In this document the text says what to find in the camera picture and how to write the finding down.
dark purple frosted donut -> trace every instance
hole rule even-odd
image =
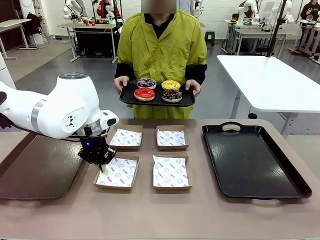
[[[157,85],[156,81],[151,78],[144,78],[137,82],[138,88],[155,89],[156,85]]]

white wall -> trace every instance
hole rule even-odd
[[[216,39],[224,39],[227,31],[228,24],[224,20],[231,19],[232,14],[238,12],[238,6],[244,0],[204,0],[203,14],[199,17],[199,20],[205,24],[203,31],[213,30],[215,31]],[[264,5],[269,0],[262,0],[261,9],[263,11]],[[294,19],[297,19],[301,0],[292,0],[293,8],[291,14]],[[63,9],[65,0],[41,0],[45,10],[46,20],[49,25],[49,29],[53,35],[67,35],[67,31],[62,28],[58,28],[58,25],[64,23],[70,23],[69,20],[63,18]],[[309,0],[303,0],[304,6]],[[93,10],[91,0],[83,0],[85,9],[89,17],[93,16]],[[280,0],[277,0],[277,6],[280,5]],[[139,13],[141,9],[141,0],[122,0],[122,12],[123,18],[127,19],[133,14]],[[297,28],[298,26],[292,24],[290,28]]]

person holding tray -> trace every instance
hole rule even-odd
[[[144,0],[141,12],[123,25],[118,45],[114,87],[118,94],[129,81],[175,80],[201,92],[207,70],[207,46],[199,21],[177,10],[175,0]],[[133,105],[137,119],[188,119],[192,106]]]

black tray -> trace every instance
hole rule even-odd
[[[236,125],[240,130],[224,130]],[[312,191],[262,126],[202,127],[218,185],[231,198],[305,199]]]
[[[154,89],[155,98],[152,101],[138,101],[135,98],[135,90],[138,88],[137,81],[130,81],[129,84],[123,87],[120,100],[126,104],[131,105],[149,105],[149,106],[165,106],[165,107],[189,107],[195,104],[196,100],[194,94],[191,90],[186,91],[186,85],[181,84],[180,91],[182,92],[182,100],[177,103],[168,103],[161,98],[161,93],[163,88],[161,86],[162,82],[156,83],[156,88]]]

